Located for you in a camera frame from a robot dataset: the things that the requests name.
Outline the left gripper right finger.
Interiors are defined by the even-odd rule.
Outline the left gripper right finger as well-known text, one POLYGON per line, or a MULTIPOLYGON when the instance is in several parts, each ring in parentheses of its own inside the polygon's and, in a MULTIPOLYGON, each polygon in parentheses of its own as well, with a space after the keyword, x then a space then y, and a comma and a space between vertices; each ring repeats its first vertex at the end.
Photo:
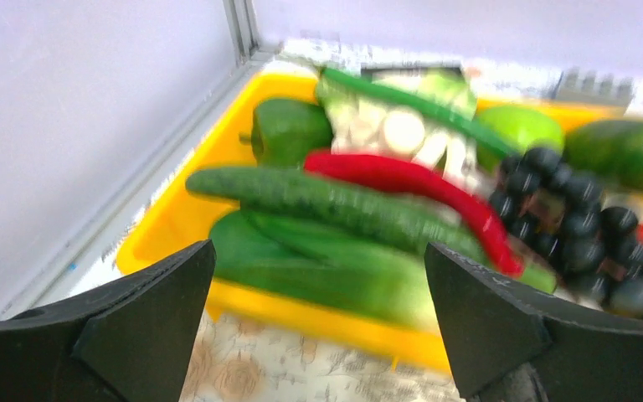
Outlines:
POLYGON ((643 401, 643 321, 565 301, 441 244, 424 263, 468 401, 643 401))

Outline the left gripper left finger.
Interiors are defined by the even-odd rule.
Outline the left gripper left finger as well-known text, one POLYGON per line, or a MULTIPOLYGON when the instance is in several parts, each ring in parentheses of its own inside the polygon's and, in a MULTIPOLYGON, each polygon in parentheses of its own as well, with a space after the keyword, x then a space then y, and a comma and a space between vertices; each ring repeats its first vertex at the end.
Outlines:
POLYGON ((215 267, 199 241, 0 321, 0 401, 176 401, 215 267))

